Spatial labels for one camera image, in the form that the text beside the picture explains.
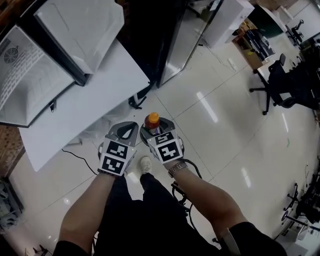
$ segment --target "person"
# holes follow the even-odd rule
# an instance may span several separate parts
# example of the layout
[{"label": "person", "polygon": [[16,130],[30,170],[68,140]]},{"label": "person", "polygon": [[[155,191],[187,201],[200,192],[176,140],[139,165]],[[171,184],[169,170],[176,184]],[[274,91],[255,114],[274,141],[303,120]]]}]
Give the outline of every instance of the person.
[{"label": "person", "polygon": [[165,168],[175,170],[174,179],[211,223],[220,250],[188,224],[185,209],[151,174],[151,160],[144,156],[140,160],[143,201],[131,199],[124,176],[99,173],[66,213],[53,255],[90,255],[97,231],[95,256],[133,252],[286,255],[280,244],[246,220],[228,193],[193,174],[179,160]]}]

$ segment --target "hand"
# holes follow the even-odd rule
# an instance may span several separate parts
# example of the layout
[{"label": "hand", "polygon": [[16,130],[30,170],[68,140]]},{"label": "hand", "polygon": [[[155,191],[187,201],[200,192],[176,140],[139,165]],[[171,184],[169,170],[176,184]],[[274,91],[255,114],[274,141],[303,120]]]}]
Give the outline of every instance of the hand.
[{"label": "hand", "polygon": [[172,167],[174,167],[178,163],[181,163],[181,161],[179,159],[176,159],[171,162],[164,163],[163,166],[169,171]]}]

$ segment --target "white shoe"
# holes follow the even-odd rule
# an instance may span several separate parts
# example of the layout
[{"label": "white shoe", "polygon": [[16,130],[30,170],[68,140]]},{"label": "white shoe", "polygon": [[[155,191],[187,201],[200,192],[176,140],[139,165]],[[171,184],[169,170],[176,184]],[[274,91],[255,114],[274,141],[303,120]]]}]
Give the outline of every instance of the white shoe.
[{"label": "white shoe", "polygon": [[151,173],[152,171],[152,163],[149,156],[144,156],[140,159],[140,171],[141,174]]}]

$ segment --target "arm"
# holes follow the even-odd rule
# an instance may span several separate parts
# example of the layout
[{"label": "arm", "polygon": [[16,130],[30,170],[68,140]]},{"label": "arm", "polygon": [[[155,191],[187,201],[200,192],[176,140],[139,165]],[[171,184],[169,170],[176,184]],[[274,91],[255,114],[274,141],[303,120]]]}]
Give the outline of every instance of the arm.
[{"label": "arm", "polygon": [[[178,161],[169,162],[165,167],[169,170],[176,163]],[[197,210],[211,223],[218,239],[227,228],[247,221],[227,192],[202,180],[189,169],[179,170],[174,179]]]},{"label": "arm", "polygon": [[100,173],[63,218],[59,241],[68,241],[91,253],[115,178]]}]

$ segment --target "office chair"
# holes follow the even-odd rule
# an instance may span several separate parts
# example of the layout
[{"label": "office chair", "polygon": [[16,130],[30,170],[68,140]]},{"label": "office chair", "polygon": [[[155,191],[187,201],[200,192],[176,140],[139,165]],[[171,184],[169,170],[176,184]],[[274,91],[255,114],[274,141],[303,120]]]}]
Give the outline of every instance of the office chair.
[{"label": "office chair", "polygon": [[[286,73],[283,69],[285,61],[286,56],[281,54],[280,59],[269,66],[270,75],[268,82],[259,72],[256,72],[264,88],[249,89],[250,93],[254,91],[266,92],[266,110],[262,112],[264,116],[269,111],[270,99],[274,101],[274,106],[278,105],[286,109],[291,108],[294,104],[300,104],[313,110],[319,109],[317,97],[313,95],[309,86],[311,82],[306,82],[306,80],[308,80],[307,75],[302,76],[299,69]],[[284,93],[290,93],[291,97],[282,99],[280,94]]]}]

